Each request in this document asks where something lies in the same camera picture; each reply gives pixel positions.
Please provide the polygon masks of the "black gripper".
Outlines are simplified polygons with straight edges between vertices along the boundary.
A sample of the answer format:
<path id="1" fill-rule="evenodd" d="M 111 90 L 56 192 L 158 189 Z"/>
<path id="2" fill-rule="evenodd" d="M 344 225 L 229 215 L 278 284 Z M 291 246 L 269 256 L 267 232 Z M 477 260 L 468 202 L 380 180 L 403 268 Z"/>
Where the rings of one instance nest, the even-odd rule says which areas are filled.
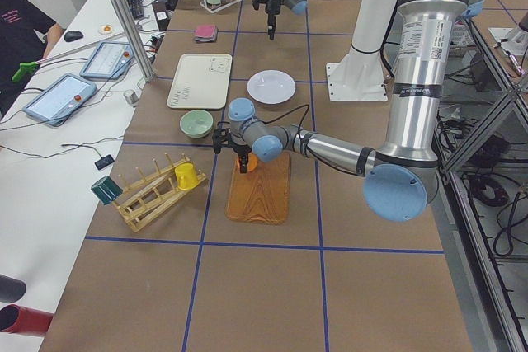
<path id="1" fill-rule="evenodd" d="M 270 40 L 275 38 L 276 16 L 281 13 L 281 0 L 265 0 L 267 15 L 267 34 Z"/>
<path id="2" fill-rule="evenodd" d="M 232 149 L 238 155 L 238 169 L 241 173 L 248 172 L 249 153 L 252 149 L 246 144 L 231 143 Z"/>

